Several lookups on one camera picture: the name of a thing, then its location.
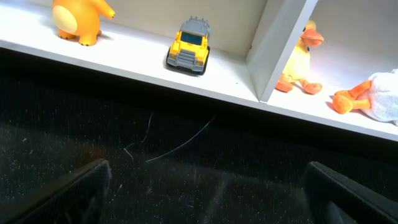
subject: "duck's beak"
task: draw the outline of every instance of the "duck's beak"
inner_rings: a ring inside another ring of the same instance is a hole
[[[324,41],[322,35],[315,29],[307,29],[301,35],[301,39],[310,47],[316,47]]]

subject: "black glossy floor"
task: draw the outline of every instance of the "black glossy floor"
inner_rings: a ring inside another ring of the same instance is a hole
[[[113,178],[102,223],[311,223],[308,162],[398,201],[396,148],[0,49],[1,206],[103,157]]]

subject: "toy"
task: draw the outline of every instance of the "toy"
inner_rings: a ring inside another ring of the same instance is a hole
[[[210,32],[209,23],[203,19],[191,17],[184,22],[167,54],[167,65],[187,68],[203,75],[210,53]]]
[[[375,73],[352,90],[335,93],[333,107],[340,114],[360,109],[371,118],[398,126],[398,70]]]
[[[108,19],[115,16],[105,0],[54,0],[52,13],[58,36],[74,39],[78,35],[79,43],[85,46],[95,45],[97,35],[101,35],[99,14]]]
[[[309,94],[317,94],[322,90],[322,84],[309,83],[305,79],[310,71],[309,47],[319,46],[322,42],[323,37],[316,31],[315,22],[308,21],[276,84],[277,90],[287,93],[293,89],[293,83],[297,81]]]

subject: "yellow plush duck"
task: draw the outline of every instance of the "yellow plush duck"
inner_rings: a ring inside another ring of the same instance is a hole
[[[308,21],[276,84],[277,90],[287,93],[297,81],[309,94],[317,94],[322,90],[322,84],[309,83],[305,77],[310,71],[310,47],[319,46],[323,41],[315,22]]]

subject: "stuffed animal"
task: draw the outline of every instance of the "stuffed animal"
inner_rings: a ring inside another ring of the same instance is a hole
[[[52,12],[58,36],[74,39],[78,35],[84,46],[95,45],[97,35],[101,35],[99,14],[108,19],[115,16],[105,0],[54,0]]]
[[[333,107],[340,114],[360,109],[371,118],[393,121],[398,126],[398,70],[375,73],[352,90],[341,90],[333,97]]]
[[[290,55],[289,60],[276,84],[276,89],[289,92],[293,89],[293,83],[299,81],[305,92],[317,94],[322,90],[322,84],[309,83],[306,76],[310,72],[310,47],[319,46],[323,42],[323,37],[316,31],[314,21],[308,21],[300,40]]]

